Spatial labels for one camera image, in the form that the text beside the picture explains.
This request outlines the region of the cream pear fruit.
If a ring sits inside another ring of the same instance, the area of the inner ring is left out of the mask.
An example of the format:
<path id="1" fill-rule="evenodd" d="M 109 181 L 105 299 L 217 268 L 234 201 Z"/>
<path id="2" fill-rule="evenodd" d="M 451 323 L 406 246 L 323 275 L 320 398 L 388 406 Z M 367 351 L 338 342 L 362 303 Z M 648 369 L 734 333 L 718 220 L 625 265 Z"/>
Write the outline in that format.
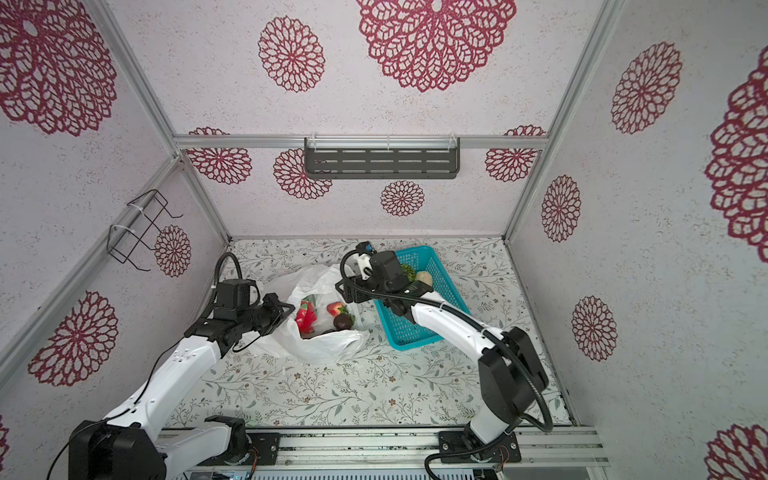
<path id="1" fill-rule="evenodd" d="M 420 281 L 424 283 L 425 285 L 428 285 L 432 287 L 434 285 L 433 277 L 432 275 L 427 271 L 419 271 L 415 275 L 415 279 L 417 281 Z"/>

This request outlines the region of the red dragon fruit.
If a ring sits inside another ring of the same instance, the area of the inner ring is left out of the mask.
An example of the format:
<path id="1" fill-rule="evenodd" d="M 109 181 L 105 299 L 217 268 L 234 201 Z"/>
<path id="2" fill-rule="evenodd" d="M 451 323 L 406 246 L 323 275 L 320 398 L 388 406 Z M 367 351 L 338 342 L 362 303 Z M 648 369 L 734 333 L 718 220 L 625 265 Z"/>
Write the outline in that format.
<path id="1" fill-rule="evenodd" d="M 295 322 L 302 336 L 314 332 L 313 325 L 317 321 L 316 303 L 317 299 L 314 294 L 304 297 L 300 302 Z"/>

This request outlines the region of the red strawberry fruit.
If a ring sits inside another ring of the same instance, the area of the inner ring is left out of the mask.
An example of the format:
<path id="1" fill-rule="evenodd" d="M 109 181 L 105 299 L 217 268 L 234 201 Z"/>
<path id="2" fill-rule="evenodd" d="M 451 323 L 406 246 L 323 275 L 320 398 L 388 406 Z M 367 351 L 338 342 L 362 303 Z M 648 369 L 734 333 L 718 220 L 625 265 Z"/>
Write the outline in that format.
<path id="1" fill-rule="evenodd" d="M 342 314 L 348 314 L 348 308 L 343 302 L 334 302 L 328 304 L 326 310 L 333 318 L 336 318 Z"/>

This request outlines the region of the white plastic bag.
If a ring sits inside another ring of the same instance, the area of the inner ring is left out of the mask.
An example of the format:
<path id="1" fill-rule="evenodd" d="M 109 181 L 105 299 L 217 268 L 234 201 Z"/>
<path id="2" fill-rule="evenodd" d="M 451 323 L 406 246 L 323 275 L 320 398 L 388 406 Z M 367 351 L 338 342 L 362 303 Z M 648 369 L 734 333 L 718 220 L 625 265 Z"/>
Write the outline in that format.
<path id="1" fill-rule="evenodd" d="M 337 364 L 352 359 L 369 333 L 362 328 L 356 306 L 342 299 L 335 284 L 337 266 L 314 265 L 273 279 L 265 291 L 295 310 L 272 333 L 243 336 L 245 351 L 311 365 Z"/>

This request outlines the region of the dark purple mangosteen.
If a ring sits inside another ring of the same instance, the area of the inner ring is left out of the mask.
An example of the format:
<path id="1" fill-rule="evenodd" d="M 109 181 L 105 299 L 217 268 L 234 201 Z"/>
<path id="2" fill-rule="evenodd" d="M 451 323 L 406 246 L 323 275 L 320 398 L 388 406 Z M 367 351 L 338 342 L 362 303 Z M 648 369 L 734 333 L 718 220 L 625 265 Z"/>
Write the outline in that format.
<path id="1" fill-rule="evenodd" d="M 352 315 L 341 313 L 333 320 L 333 326 L 336 331 L 351 330 L 354 326 L 355 319 Z"/>

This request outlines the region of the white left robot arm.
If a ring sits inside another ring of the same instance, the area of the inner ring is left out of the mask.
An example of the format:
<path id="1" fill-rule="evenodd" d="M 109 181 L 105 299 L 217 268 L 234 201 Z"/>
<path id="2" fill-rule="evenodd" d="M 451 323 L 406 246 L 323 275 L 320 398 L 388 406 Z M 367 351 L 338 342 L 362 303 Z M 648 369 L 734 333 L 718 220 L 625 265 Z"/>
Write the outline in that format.
<path id="1" fill-rule="evenodd" d="M 253 450 L 242 419 L 214 415 L 202 426 L 163 438 L 164 425 L 196 382 L 247 332 L 271 334 L 294 306 L 269 293 L 255 304 L 227 301 L 184 334 L 148 380 L 99 421 L 84 421 L 67 444 L 71 479 L 174 479 L 209 460 L 246 462 Z"/>

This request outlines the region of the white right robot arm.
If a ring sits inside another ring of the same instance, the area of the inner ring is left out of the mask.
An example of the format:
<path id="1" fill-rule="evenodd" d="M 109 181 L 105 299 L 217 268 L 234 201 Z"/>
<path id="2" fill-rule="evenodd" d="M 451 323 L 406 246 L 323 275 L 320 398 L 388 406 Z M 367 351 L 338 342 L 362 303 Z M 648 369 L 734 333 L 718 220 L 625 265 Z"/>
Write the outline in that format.
<path id="1" fill-rule="evenodd" d="M 491 444 L 522 423 L 545 433 L 553 430 L 543 396 L 549 380 L 525 331 L 499 329 L 474 318 L 432 285 L 410 280 L 394 252 L 377 251 L 367 242 L 344 254 L 339 271 L 336 289 L 347 302 L 377 300 L 438 334 L 477 364 L 483 407 L 466 427 L 468 445 Z"/>

